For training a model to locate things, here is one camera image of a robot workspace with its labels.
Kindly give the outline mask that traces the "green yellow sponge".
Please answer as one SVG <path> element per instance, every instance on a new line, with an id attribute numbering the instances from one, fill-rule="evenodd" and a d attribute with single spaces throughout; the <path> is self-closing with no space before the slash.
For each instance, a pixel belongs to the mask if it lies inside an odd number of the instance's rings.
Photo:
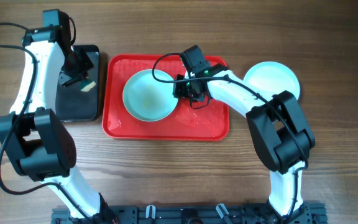
<path id="1" fill-rule="evenodd" d="M 82 92 L 89 92 L 95 86 L 96 82 L 89 78 L 80 81 L 80 91 Z"/>

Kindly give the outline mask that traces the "light blue plate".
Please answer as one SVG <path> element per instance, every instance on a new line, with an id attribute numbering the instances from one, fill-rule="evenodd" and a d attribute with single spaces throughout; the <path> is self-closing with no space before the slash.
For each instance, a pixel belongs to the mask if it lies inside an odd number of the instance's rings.
<path id="1" fill-rule="evenodd" d="M 146 69 L 128 79 L 122 100 L 126 111 L 134 118 L 154 122 L 170 115 L 177 107 L 173 96 L 173 78 L 161 71 Z"/>
<path id="2" fill-rule="evenodd" d="M 247 71 L 243 80 L 259 90 L 276 94 L 287 90 L 297 100 L 300 97 L 301 89 L 297 76 L 290 68 L 279 62 L 260 62 Z"/>

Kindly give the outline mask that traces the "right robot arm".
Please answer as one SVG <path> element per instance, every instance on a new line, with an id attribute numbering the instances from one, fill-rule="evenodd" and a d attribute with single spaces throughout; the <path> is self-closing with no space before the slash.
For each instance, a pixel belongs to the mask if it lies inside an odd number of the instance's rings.
<path id="1" fill-rule="evenodd" d="M 315 145 L 311 128 L 294 94 L 264 93 L 238 78 L 225 65 L 211 65 L 194 45 L 179 53 L 186 70 L 177 75 L 173 95 L 191 103 L 217 100 L 244 115 L 252 143 L 270 171 L 268 198 L 276 222 L 291 223 L 303 213 L 301 175 Z"/>

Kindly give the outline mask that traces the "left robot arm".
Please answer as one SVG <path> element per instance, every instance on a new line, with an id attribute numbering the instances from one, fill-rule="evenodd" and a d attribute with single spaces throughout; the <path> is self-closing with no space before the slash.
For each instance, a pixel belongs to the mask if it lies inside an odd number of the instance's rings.
<path id="1" fill-rule="evenodd" d="M 44 11 L 42 27 L 25 30 L 21 86 L 9 114 L 0 116 L 0 157 L 67 206 L 53 214 L 54 223 L 117 223 L 77 168 L 76 146 L 63 125 L 98 113 L 99 50 L 76 45 L 75 34 L 73 19 L 59 9 Z"/>

